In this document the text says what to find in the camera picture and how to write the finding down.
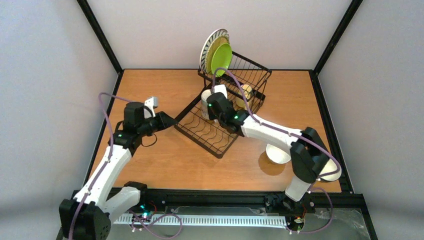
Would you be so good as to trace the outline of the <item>green plate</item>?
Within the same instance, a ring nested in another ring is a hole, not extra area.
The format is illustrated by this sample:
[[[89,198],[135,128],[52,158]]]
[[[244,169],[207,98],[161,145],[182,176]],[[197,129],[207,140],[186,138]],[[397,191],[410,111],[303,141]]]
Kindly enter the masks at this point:
[[[224,43],[216,50],[212,61],[211,70],[215,77],[221,77],[225,71],[219,68],[227,69],[232,61],[233,51],[229,43]]]

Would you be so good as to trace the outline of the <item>black wire dish rack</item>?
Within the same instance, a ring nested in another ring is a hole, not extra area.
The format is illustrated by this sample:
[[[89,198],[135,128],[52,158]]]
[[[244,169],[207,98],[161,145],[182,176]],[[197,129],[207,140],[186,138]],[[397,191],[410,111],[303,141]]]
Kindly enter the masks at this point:
[[[257,113],[266,98],[264,91],[272,70],[239,54],[232,53],[229,71],[215,79],[216,85],[225,85],[227,99],[222,95],[203,105],[198,96],[177,115],[176,130],[220,159],[241,133],[240,126],[248,113],[237,101],[246,99],[252,113]]]

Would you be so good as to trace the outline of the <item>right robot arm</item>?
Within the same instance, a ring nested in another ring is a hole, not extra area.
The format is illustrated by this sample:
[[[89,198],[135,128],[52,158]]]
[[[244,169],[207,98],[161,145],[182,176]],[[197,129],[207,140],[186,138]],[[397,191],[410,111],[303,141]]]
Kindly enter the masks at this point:
[[[229,133],[261,140],[280,149],[283,162],[291,161],[294,177],[285,195],[292,201],[300,201],[318,179],[328,177],[329,181],[334,181],[339,177],[339,164],[313,128],[287,128],[264,120],[249,110],[235,110],[221,92],[211,94],[206,102],[209,116]]]

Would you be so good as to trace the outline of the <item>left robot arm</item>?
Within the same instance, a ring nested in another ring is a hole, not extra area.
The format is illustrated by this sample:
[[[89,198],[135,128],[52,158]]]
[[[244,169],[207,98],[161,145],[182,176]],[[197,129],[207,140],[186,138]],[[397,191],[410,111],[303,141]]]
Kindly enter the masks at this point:
[[[128,209],[141,202],[147,186],[128,182],[109,198],[112,187],[124,166],[142,145],[143,137],[153,136],[177,124],[163,111],[154,112],[155,104],[129,102],[109,140],[105,154],[92,176],[71,199],[59,206],[63,236],[69,240],[105,240],[111,225]]]

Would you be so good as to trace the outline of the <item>blue striped white plate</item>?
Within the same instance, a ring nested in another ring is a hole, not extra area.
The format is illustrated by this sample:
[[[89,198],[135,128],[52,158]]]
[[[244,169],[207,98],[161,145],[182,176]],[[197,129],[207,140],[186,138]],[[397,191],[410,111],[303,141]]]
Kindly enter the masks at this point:
[[[226,42],[228,43],[230,40],[230,36],[228,31],[225,28],[219,28],[215,31],[213,31],[208,38],[206,39],[202,50],[200,52],[200,56],[199,56],[199,68],[201,70],[203,70],[205,73],[210,73],[210,66],[207,63],[207,55],[208,55],[208,50],[211,48],[212,44],[214,43],[214,41],[216,39],[219,38],[224,38],[226,39]]]

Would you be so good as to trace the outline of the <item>tall seashell mug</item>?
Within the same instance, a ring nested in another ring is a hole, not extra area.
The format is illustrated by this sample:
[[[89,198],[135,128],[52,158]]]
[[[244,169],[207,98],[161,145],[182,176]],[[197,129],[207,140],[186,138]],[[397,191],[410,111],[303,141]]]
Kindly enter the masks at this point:
[[[208,111],[208,107],[209,104],[207,102],[207,98],[211,95],[211,90],[210,89],[206,89],[201,93],[201,112],[202,112],[202,117],[205,120],[210,121],[211,118],[209,116],[209,111]]]

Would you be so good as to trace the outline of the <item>yellow handled white mug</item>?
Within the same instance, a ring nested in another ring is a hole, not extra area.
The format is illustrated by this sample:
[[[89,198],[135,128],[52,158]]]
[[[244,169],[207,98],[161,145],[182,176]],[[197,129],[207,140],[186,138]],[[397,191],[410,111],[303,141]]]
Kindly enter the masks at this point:
[[[241,90],[237,90],[239,97],[235,98],[236,105],[244,110],[247,110],[252,98],[252,87],[249,84],[242,84]]]

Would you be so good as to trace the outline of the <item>woven bamboo tray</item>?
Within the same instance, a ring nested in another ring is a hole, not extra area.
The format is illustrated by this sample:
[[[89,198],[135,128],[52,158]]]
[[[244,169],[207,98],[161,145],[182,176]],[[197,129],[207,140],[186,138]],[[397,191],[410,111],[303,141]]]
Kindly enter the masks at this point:
[[[217,51],[218,47],[220,47],[223,44],[229,44],[229,35],[223,35],[223,36],[219,36],[217,37],[215,40],[213,40],[211,42],[211,44],[209,45],[208,50],[206,51],[206,57],[205,57],[205,64],[204,64],[204,71],[207,74],[211,74],[212,73],[212,58],[215,54],[215,52]]]

